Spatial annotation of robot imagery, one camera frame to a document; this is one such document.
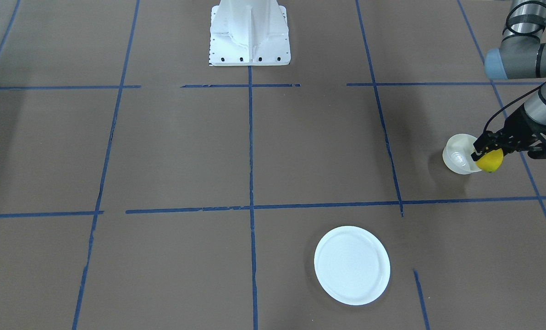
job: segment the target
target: yellow fruit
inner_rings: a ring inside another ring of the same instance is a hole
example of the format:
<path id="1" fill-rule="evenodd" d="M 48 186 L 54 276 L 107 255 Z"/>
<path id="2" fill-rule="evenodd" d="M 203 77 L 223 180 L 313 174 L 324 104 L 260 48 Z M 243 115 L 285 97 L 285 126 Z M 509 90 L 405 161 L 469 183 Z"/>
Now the yellow fruit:
<path id="1" fill-rule="evenodd" d="M 476 161 L 476 165 L 483 171 L 493 173 L 499 169 L 503 163 L 503 150 L 497 149 L 486 153 L 481 159 Z"/>

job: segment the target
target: white plastic stand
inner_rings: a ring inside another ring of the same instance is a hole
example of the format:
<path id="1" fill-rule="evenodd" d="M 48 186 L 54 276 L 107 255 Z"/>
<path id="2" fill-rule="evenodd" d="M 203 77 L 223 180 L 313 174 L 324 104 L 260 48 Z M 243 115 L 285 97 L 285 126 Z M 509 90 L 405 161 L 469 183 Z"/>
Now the white plastic stand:
<path id="1" fill-rule="evenodd" d="M 276 0 L 221 0 L 212 8 L 210 65 L 287 65 L 287 10 Z"/>

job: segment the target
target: white plate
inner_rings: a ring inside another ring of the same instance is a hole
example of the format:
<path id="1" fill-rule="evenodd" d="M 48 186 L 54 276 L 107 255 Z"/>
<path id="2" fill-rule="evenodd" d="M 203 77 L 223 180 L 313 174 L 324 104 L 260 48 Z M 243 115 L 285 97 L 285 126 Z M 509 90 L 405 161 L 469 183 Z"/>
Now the white plate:
<path id="1" fill-rule="evenodd" d="M 353 226 L 327 232 L 315 248 L 313 264 L 321 287 L 346 305 L 374 301 L 391 275 L 385 247 L 370 232 Z"/>

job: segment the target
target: blue joint cap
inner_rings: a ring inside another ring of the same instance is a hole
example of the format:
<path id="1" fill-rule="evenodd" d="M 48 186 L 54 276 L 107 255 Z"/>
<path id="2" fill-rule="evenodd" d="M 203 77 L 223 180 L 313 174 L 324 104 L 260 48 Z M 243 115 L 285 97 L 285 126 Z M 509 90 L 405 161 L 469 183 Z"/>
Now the blue joint cap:
<path id="1" fill-rule="evenodd" d="M 505 73 L 499 48 L 491 49 L 487 53 L 487 57 L 485 58 L 485 74 L 489 79 L 507 80 L 507 73 Z"/>

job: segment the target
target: yellow object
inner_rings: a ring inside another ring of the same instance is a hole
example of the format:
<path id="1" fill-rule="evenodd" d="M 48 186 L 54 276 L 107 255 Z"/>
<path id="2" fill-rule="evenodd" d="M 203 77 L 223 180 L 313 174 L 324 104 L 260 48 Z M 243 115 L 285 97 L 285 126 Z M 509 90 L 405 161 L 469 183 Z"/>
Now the yellow object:
<path id="1" fill-rule="evenodd" d="M 476 165 L 483 171 L 493 173 L 499 169 L 503 163 L 503 149 L 493 150 L 486 153 L 481 159 L 476 161 Z"/>

